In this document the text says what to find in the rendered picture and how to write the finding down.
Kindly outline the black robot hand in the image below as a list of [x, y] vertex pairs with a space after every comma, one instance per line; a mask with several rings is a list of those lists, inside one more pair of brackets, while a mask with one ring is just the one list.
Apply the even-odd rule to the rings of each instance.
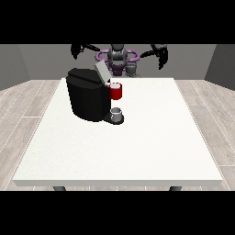
[[151, 45], [155, 56], [159, 59], [159, 69], [161, 70], [165, 63], [168, 62], [168, 49], [166, 44]]
[[83, 51], [84, 51], [83, 44], [72, 44], [71, 45], [71, 54], [75, 59], [77, 59], [78, 55]]

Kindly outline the pale grey machine lid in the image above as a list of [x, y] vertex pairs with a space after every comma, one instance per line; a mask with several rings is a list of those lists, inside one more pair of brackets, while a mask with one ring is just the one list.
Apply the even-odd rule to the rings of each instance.
[[112, 75], [107, 69], [104, 61], [97, 62], [95, 64], [95, 69], [98, 72], [103, 84], [106, 84], [111, 79]]

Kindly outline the small grey coffee pod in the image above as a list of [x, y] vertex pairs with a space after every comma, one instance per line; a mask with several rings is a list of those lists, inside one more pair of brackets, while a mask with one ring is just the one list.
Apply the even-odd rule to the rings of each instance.
[[134, 77], [136, 75], [137, 64], [135, 62], [129, 62], [126, 66], [126, 75]]

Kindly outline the black coffee machine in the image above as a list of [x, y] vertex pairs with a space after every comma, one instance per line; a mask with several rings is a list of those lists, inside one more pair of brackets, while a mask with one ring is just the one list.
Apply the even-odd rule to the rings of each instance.
[[121, 121], [111, 120], [113, 99], [110, 98], [109, 85], [112, 83], [103, 84], [97, 71], [73, 68], [68, 72], [66, 83], [72, 110], [77, 117], [93, 122], [104, 120], [113, 125], [124, 122], [123, 114]]

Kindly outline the red pod holder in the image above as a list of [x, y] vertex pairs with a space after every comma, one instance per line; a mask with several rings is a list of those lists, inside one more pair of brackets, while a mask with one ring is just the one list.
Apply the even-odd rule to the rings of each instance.
[[110, 98], [113, 100], [118, 100], [122, 97], [122, 84], [112, 83], [109, 85]]

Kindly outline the small grey cup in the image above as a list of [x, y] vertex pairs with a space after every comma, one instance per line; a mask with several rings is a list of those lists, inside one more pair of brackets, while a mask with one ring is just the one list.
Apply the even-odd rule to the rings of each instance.
[[122, 110], [119, 107], [113, 107], [110, 110], [110, 115], [113, 122], [119, 122], [122, 120]]

